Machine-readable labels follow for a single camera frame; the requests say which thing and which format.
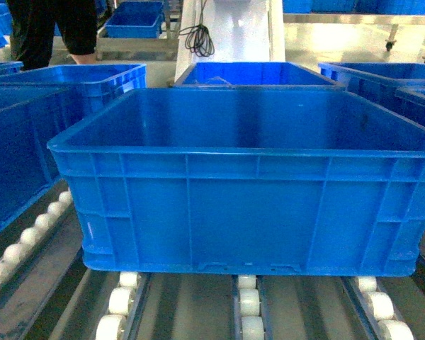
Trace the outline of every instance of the empty crate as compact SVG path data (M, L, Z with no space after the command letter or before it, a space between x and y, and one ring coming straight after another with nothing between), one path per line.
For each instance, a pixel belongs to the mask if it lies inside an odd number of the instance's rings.
M47 142L82 118L70 89L0 86L0 231L60 179Z
M127 1L113 12L106 30L110 38L158 38L163 20L162 2Z
M338 85L289 62L200 62L191 65L175 86Z
M407 276L425 128L340 90L143 89L49 143L107 271Z
M101 64L54 66L0 76L0 84L71 86L82 98L85 112L96 112L132 89L146 87L146 65Z
M391 110L397 110L397 88L425 86L425 64L321 63L319 67L321 74L344 84L348 91Z
M0 62L0 76L18 73L22 66L22 62Z

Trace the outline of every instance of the black cable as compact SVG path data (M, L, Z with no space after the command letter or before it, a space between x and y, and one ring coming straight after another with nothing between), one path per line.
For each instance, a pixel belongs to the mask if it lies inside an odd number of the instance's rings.
M210 57L214 54L214 43L211 39L208 27L203 25L203 11L208 0L200 0L201 10L198 25L186 27L180 30L179 35L187 35L184 45L191 53L195 53L199 57Z

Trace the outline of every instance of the black pants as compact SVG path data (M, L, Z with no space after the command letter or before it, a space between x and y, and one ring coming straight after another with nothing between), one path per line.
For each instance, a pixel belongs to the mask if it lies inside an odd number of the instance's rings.
M90 55L96 47L95 0L6 0L11 17L11 55L23 69L49 65L55 23L72 55Z

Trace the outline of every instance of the person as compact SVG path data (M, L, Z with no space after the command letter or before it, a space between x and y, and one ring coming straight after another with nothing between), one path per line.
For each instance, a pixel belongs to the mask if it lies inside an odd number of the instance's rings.
M13 60L22 70L49 66L55 23L77 64L96 61L95 0L6 0L12 17Z

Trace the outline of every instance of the roller conveyor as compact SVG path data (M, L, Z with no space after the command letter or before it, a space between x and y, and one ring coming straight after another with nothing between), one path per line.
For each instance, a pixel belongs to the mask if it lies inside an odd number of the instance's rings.
M42 207L64 189L52 189L31 209L43 213ZM387 339L364 297L366 290L387 292L382 280L371 288L372 278L364 278L363 288L355 278L242 280L92 271L81 263L79 233L75 211L68 207L44 244L1 287L0 339L114 339L102 333L97 337L97 329L110 316L113 291L126 286L134 293L132 299L125 297L130 305L115 339ZM403 295L397 289L394 294L393 284L390 287L389 296ZM421 298L419 305L425 304ZM392 320L405 321L402 314L394 306ZM412 339L425 337L415 334Z

